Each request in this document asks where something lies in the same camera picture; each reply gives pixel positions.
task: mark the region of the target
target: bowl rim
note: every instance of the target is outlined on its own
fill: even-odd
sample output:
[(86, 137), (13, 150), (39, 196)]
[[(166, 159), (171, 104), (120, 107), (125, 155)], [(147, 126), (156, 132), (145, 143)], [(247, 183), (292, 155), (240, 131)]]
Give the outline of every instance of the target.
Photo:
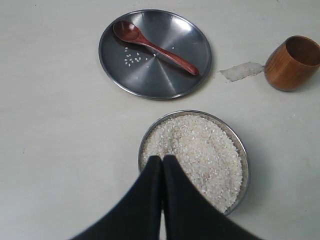
[(199, 114), (199, 115), (205, 115), (205, 116), (208, 116), (212, 119), (215, 119), (216, 121), (220, 122), (222, 125), (224, 125), (234, 136), (235, 138), (237, 139), (238, 143), (240, 144), (241, 148), (242, 148), (242, 151), (244, 153), (244, 156), (245, 156), (245, 159), (243, 159), (241, 157), (241, 161), (246, 161), (247, 163), (247, 167), (248, 167), (248, 176), (247, 176), (247, 183), (246, 185), (244, 186), (245, 187), (245, 190), (244, 190), (244, 193), (242, 195), (242, 197), (240, 199), (237, 199), (236, 200), (236, 204), (235, 205), (231, 205), (223, 214), (225, 216), (228, 216), (230, 215), (244, 200), (244, 198), (246, 197), (247, 193), (248, 193), (248, 189), (249, 189), (249, 186), (250, 186), (250, 183), (251, 183), (251, 164), (250, 164), (250, 160), (249, 160), (249, 157), (248, 157), (248, 154), (247, 154), (247, 150), (243, 144), (243, 142), (241, 141), (241, 139), (239, 138), (239, 136), (235, 133), (235, 131), (228, 125), (226, 124), (224, 121), (222, 121), (220, 118), (214, 116), (214, 115), (211, 115), (207, 112), (203, 112), (203, 111), (199, 111), (199, 110), (191, 110), (191, 109), (186, 109), (186, 110), (178, 110), (178, 111), (174, 111), (174, 112), (171, 112), (171, 113), (168, 113), (168, 114), (165, 114), (163, 115), (162, 117), (158, 118), (149, 128), (148, 130), (146, 131), (146, 133), (144, 134), (143, 138), (142, 138), (142, 141), (140, 143), (140, 148), (139, 148), (139, 152), (138, 152), (138, 170), (139, 170), (139, 173), (141, 173), (142, 171), (142, 165), (141, 165), (141, 155), (142, 155), (142, 151), (143, 151), (143, 147), (145, 145), (145, 142), (148, 138), (148, 136), (150, 135), (150, 133), (156, 128), (156, 126), (158, 126), (159, 124), (161, 124), (162, 122), (168, 120), (168, 119), (171, 119), (170, 117), (173, 117), (174, 115), (177, 115), (177, 114), (180, 114), (180, 113), (193, 113), (193, 114)]

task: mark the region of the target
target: stainless steel plate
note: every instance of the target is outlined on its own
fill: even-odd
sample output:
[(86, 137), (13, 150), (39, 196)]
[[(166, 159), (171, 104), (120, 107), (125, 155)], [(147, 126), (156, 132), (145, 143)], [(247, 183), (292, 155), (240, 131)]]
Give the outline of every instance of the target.
[[(191, 75), (148, 47), (119, 40), (113, 32), (119, 20), (132, 22), (149, 41), (195, 65), (199, 75)], [(119, 87), (158, 100), (191, 93), (205, 80), (212, 64), (208, 40), (194, 24), (174, 13), (153, 9), (130, 12), (114, 20), (100, 39), (99, 58), (104, 71)]]
[(146, 143), (147, 138), (149, 135), (152, 133), (152, 131), (161, 123), (163, 123), (166, 120), (173, 119), (179, 116), (185, 116), (185, 115), (192, 115), (192, 116), (200, 116), (204, 119), (207, 119), (209, 121), (212, 121), (214, 124), (216, 124), (219, 128), (221, 128), (226, 135), (232, 140), (234, 146), (237, 149), (237, 152), (241, 158), (241, 167), (242, 167), (242, 184), (240, 187), (240, 192), (239, 195), (236, 198), (236, 201), (231, 205), (225, 212), (224, 215), (229, 215), (231, 214), (242, 202), (244, 197), (247, 194), (249, 185), (250, 185), (250, 180), (251, 180), (251, 167), (250, 167), (250, 162), (249, 158), (245, 149), (245, 146), (241, 142), (240, 138), (237, 136), (237, 134), (229, 127), (225, 122), (217, 118), (216, 116), (213, 116), (211, 114), (208, 114), (206, 112), (202, 111), (196, 111), (196, 110), (180, 110), (180, 111), (175, 111), (172, 113), (169, 113), (167, 115), (164, 115), (163, 117), (159, 118), (157, 121), (155, 121), (154, 124), (146, 131), (140, 145), (139, 149), (139, 154), (138, 154), (138, 167), (139, 171), (141, 172), (143, 170), (143, 165), (142, 165), (142, 152), (144, 145)]

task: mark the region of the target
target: uncooked rice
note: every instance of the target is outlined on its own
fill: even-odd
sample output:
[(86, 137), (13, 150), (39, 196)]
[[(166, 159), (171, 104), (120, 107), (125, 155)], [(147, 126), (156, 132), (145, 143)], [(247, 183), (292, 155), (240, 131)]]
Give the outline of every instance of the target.
[(190, 181), (220, 212), (237, 200), (241, 158), (231, 139), (212, 121), (195, 115), (165, 120), (145, 141), (142, 168), (154, 155), (175, 155)]

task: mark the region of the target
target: spoon handle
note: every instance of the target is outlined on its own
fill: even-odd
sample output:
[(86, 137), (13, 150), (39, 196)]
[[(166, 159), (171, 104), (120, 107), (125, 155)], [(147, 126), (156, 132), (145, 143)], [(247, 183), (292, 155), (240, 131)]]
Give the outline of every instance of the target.
[(187, 62), (183, 58), (179, 57), (178, 55), (173, 54), (172, 52), (169, 52), (167, 50), (164, 50), (157, 45), (154, 45), (152, 42), (145, 42), (145, 45), (151, 47), (152, 49), (156, 50), (157, 52), (161, 53), (162, 55), (166, 56), (168, 59), (172, 60), (179, 66), (181, 66), (183, 69), (191, 73), (192, 75), (198, 75), (199, 71), (198, 69), (193, 66), (191, 63)]

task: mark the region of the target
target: steel bowl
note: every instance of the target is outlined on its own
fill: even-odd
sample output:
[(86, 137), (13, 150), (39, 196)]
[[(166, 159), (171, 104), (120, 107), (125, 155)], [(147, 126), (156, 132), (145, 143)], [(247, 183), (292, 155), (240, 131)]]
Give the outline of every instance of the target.
[(243, 145), (242, 141), (240, 140), (240, 138), (237, 136), (237, 134), (231, 129), (231, 127), (229, 127), (225, 122), (223, 122), (222, 120), (220, 120), (219, 118), (210, 115), (206, 112), (202, 112), (202, 111), (196, 111), (196, 110), (180, 110), (180, 111), (175, 111), (172, 113), (169, 113), (167, 115), (164, 115), (163, 117), (159, 118), (157, 121), (155, 121), (154, 124), (152, 124), (152, 126), (146, 131), (146, 134), (144, 135), (142, 141), (141, 141), (141, 145), (140, 145), (140, 149), (139, 149), (139, 155), (138, 155), (138, 167), (139, 167), (139, 171), (142, 171), (142, 151), (143, 151), (143, 147), (146, 143), (147, 138), (149, 137), (149, 135), (151, 134), (151, 132), (161, 123), (163, 123), (164, 121), (168, 120), (168, 119), (174, 119), (176, 117), (179, 116), (186, 116), (186, 115), (192, 115), (192, 116), (200, 116), (204, 119), (210, 120), (212, 121), (214, 124), (218, 125), (219, 128), (221, 128), (226, 135), (232, 140), (234, 146), (237, 149), (237, 152), (241, 158), (241, 166), (242, 166), (242, 184), (240, 187), (240, 192), (239, 195), (237, 196), (236, 201), (234, 202), (233, 205), (231, 205), (225, 212), (224, 215), (229, 215), (231, 214), (242, 202), (242, 200), (244, 199), (244, 197), (247, 194), (249, 185), (250, 185), (250, 180), (251, 180), (251, 168), (250, 168), (250, 162), (249, 162), (249, 158), (245, 149), (245, 146)]

